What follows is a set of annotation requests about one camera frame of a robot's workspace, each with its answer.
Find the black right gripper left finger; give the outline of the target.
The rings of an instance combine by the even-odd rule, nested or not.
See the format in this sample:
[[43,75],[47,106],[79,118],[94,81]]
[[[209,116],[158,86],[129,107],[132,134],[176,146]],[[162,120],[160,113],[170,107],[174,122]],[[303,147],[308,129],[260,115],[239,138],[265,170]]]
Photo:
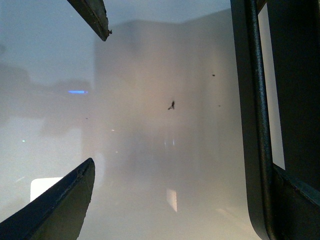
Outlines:
[[24,208],[1,222],[2,240],[76,240],[95,182],[88,158]]

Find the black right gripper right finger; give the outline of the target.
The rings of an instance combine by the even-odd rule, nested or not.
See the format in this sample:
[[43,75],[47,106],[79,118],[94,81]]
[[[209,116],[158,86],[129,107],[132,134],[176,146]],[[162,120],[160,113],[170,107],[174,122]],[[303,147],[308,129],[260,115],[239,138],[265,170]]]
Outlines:
[[112,33],[109,30],[107,10],[103,0],[67,0],[98,37],[105,42]]

